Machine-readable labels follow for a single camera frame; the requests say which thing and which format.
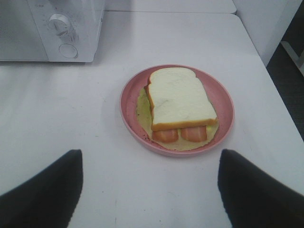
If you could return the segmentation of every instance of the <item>microwave dial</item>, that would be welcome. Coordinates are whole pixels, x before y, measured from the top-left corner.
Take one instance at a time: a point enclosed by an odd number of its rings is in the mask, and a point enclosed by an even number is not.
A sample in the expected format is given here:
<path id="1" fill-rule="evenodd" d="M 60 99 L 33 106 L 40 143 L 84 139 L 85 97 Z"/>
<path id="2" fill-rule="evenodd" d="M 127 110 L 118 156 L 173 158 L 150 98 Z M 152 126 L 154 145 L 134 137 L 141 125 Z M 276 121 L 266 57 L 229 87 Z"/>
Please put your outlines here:
<path id="1" fill-rule="evenodd" d="M 55 13 L 49 18 L 48 26 L 59 37 L 63 37 L 73 30 L 70 20 L 59 13 Z"/>

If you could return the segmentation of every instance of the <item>fake sandwich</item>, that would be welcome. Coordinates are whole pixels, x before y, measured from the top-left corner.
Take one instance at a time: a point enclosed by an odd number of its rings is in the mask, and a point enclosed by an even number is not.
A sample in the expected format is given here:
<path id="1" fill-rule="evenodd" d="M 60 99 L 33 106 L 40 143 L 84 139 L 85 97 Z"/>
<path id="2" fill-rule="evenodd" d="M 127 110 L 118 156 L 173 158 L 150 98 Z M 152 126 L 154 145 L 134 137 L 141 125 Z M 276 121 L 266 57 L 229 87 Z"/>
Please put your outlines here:
<path id="1" fill-rule="evenodd" d="M 201 147 L 213 139 L 219 126 L 203 84 L 183 67 L 153 72 L 140 91 L 136 111 L 149 138 L 171 150 Z"/>

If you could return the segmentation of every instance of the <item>microwave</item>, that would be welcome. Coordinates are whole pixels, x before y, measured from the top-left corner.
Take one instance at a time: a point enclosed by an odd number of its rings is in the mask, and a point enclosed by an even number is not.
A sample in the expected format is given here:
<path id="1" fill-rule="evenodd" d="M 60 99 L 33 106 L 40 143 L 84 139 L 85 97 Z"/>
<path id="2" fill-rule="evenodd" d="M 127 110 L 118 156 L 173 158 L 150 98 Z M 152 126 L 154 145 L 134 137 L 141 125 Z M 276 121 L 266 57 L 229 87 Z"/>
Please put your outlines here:
<path id="1" fill-rule="evenodd" d="M 105 0 L 0 0 L 0 61 L 92 62 Z"/>

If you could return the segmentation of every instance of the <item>table surface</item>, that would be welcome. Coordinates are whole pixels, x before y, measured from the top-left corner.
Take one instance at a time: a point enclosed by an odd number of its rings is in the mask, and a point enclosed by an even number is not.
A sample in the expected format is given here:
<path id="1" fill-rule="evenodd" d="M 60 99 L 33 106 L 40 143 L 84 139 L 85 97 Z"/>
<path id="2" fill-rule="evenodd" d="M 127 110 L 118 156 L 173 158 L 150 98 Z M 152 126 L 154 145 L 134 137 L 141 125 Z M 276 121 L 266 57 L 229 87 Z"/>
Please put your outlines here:
<path id="1" fill-rule="evenodd" d="M 106 0 L 108 11 L 236 13 L 232 0 Z"/>
<path id="2" fill-rule="evenodd" d="M 201 69 L 230 93 L 233 129 L 209 152 L 158 155 L 124 126 L 123 86 L 162 64 Z M 106 12 L 93 63 L 0 63 L 0 98 L 0 194 L 68 150 L 83 151 L 71 228 L 230 228 L 217 187 L 224 148 L 304 194 L 303 140 L 232 14 Z"/>

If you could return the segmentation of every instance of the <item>bread slice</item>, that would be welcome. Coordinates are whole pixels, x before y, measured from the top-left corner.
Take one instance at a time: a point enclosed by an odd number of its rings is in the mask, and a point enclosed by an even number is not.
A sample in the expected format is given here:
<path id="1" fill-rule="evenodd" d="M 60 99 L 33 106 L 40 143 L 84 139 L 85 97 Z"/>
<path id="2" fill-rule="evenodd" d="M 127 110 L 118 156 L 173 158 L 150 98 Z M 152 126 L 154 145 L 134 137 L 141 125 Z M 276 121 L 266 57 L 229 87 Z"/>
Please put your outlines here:
<path id="1" fill-rule="evenodd" d="M 195 73 L 183 67 L 162 68 L 146 88 L 153 131 L 214 125 L 217 114 Z"/>

